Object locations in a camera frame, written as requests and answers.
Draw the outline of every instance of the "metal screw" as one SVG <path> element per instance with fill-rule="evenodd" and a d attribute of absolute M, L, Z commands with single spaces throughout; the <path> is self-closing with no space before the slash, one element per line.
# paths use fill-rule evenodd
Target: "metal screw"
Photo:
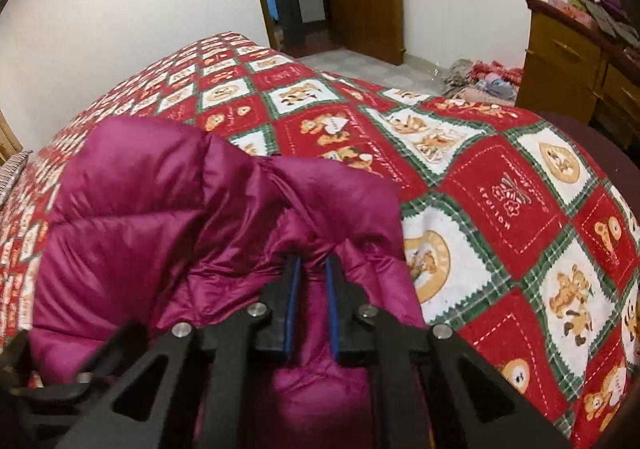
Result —
<path fill-rule="evenodd" d="M 82 373 L 78 373 L 78 376 L 76 377 L 76 382 L 78 382 L 78 384 L 88 384 L 93 379 L 94 379 L 93 373 L 91 373 L 90 371 L 83 371 Z"/>
<path fill-rule="evenodd" d="M 171 328 L 171 333 L 174 334 L 178 339 L 182 339 L 191 333 L 191 325 L 189 323 L 175 323 L 174 327 Z"/>
<path fill-rule="evenodd" d="M 363 304 L 358 308 L 358 315 L 363 319 L 370 319 L 378 315 L 378 309 L 372 304 Z"/>
<path fill-rule="evenodd" d="M 436 324 L 431 331 L 436 339 L 449 339 L 453 335 L 453 330 L 447 324 Z"/>
<path fill-rule="evenodd" d="M 246 308 L 246 312 L 251 315 L 251 317 L 262 317 L 267 313 L 267 310 L 267 305 L 261 302 L 250 304 Z"/>

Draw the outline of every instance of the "tiled floor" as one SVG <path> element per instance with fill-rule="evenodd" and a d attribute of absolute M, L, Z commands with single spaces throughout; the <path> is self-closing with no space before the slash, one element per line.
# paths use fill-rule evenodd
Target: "tiled floor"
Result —
<path fill-rule="evenodd" d="M 444 91 L 444 86 L 439 79 L 414 70 L 407 64 L 393 66 L 349 50 L 332 50 L 309 55 L 299 60 L 316 70 L 368 80 L 390 88 L 400 88 L 425 95 L 440 95 Z"/>

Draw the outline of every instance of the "bed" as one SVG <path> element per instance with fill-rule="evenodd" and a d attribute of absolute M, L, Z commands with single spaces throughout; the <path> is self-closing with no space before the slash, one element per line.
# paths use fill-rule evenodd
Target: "bed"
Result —
<path fill-rule="evenodd" d="M 577 449 L 620 408 L 640 359 L 640 227 L 580 145 L 532 112 L 318 72 L 235 32 L 124 80 L 28 164 L 0 214 L 2 345 L 31 327 L 65 166 L 120 114 L 393 180 L 424 320 L 459 331 Z"/>

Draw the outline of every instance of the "pillow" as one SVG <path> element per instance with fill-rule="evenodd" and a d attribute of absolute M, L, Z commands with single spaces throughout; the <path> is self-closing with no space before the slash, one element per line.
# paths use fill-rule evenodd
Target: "pillow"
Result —
<path fill-rule="evenodd" d="M 11 189 L 20 178 L 20 173 L 24 169 L 29 159 L 29 154 L 33 151 L 20 151 L 11 155 L 11 158 L 0 167 L 0 209 L 11 194 Z"/>

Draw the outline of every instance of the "black metal bracket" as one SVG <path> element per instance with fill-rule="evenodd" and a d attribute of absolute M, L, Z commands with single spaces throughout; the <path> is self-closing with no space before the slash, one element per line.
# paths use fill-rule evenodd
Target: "black metal bracket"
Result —
<path fill-rule="evenodd" d="M 365 366 L 379 449 L 568 449 L 569 442 L 445 324 L 402 325 L 326 262 L 335 360 Z"/>
<path fill-rule="evenodd" d="M 28 338 L 18 336 L 0 357 L 11 368 L 0 379 L 0 426 L 10 431 L 3 447 L 190 449 L 203 397 L 197 447 L 244 447 L 248 364 L 290 360 L 300 270 L 290 256 L 258 302 L 201 329 L 179 322 L 149 350 L 144 327 L 127 325 L 75 384 L 25 388 Z M 449 326 L 401 324 L 345 280 L 335 255 L 326 282 L 335 360 L 369 372 L 376 449 L 569 448 Z"/>

